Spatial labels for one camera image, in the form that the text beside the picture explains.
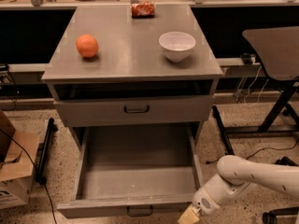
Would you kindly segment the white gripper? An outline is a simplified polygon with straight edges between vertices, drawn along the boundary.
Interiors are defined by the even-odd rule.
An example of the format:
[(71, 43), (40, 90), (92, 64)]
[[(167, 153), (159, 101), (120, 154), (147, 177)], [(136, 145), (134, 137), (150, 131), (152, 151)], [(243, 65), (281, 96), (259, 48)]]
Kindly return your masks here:
[(192, 204), (183, 212), (178, 219), (178, 224), (198, 224), (201, 216), (209, 216), (219, 206), (212, 200), (205, 189), (197, 190), (192, 198)]

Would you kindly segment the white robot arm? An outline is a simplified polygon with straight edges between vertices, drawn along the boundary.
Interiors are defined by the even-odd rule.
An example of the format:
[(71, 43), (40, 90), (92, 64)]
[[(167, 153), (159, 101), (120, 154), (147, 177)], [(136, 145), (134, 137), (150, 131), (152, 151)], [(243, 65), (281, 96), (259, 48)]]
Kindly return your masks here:
[(227, 201), (246, 194), (256, 185), (299, 198), (299, 167), (248, 161), (226, 155), (217, 162), (217, 173), (197, 190), (178, 224), (199, 224)]

